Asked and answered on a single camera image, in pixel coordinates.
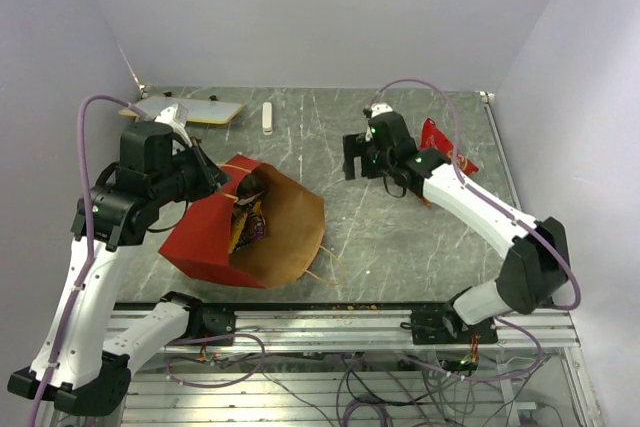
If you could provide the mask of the red brown paper bag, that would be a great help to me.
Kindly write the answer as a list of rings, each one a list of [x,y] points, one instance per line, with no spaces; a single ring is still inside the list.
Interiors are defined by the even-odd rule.
[[[266,162],[237,154],[222,168],[230,182],[193,203],[158,253],[192,279],[234,287],[271,289],[308,274],[326,230],[324,200]],[[240,245],[233,210],[250,176],[266,185],[259,197],[265,229]]]

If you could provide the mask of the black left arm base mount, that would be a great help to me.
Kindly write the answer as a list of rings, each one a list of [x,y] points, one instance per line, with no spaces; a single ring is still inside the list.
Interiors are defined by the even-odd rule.
[[[193,304],[186,307],[188,321],[185,333],[170,342],[172,346],[231,346],[235,333],[236,315],[227,307]]]

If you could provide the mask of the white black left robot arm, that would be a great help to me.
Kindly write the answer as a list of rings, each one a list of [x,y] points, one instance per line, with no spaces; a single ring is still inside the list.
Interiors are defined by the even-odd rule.
[[[118,336],[108,339],[106,330],[125,269],[161,208],[205,199],[229,179],[177,122],[127,127],[119,160],[78,201],[69,270],[49,333],[32,363],[11,374],[8,391],[73,416],[107,416],[159,349],[174,340],[196,342],[204,330],[202,303],[177,292]]]

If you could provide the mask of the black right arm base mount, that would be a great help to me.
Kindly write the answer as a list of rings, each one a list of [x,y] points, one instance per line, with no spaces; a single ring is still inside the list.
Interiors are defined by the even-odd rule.
[[[408,321],[400,328],[411,333],[415,345],[471,345],[498,342],[494,319],[488,318],[475,325],[462,322],[447,303],[419,304],[411,310]]]

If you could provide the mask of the red snack packet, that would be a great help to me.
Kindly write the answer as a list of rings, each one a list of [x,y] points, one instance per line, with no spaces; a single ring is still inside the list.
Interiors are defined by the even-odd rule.
[[[435,121],[431,118],[427,118],[423,123],[420,148],[434,148],[449,158],[452,158],[453,155],[452,141],[437,127]],[[479,167],[462,153],[457,154],[457,162],[459,168],[467,176],[479,171]]]

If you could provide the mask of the purple snack packet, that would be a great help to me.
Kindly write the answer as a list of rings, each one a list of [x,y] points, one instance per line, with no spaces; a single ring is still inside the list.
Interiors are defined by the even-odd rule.
[[[249,210],[245,231],[249,242],[260,240],[266,235],[266,220],[261,201],[256,201]]]

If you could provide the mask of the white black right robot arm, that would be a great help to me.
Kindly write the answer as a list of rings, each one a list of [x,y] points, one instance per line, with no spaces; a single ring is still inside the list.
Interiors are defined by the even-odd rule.
[[[473,182],[452,155],[419,148],[402,115],[387,104],[367,112],[367,128],[343,138],[343,172],[392,180],[403,192],[444,208],[478,233],[499,255],[498,276],[449,300],[440,320],[450,341],[465,341],[476,324],[515,311],[530,314],[570,280],[564,226],[525,214]]]

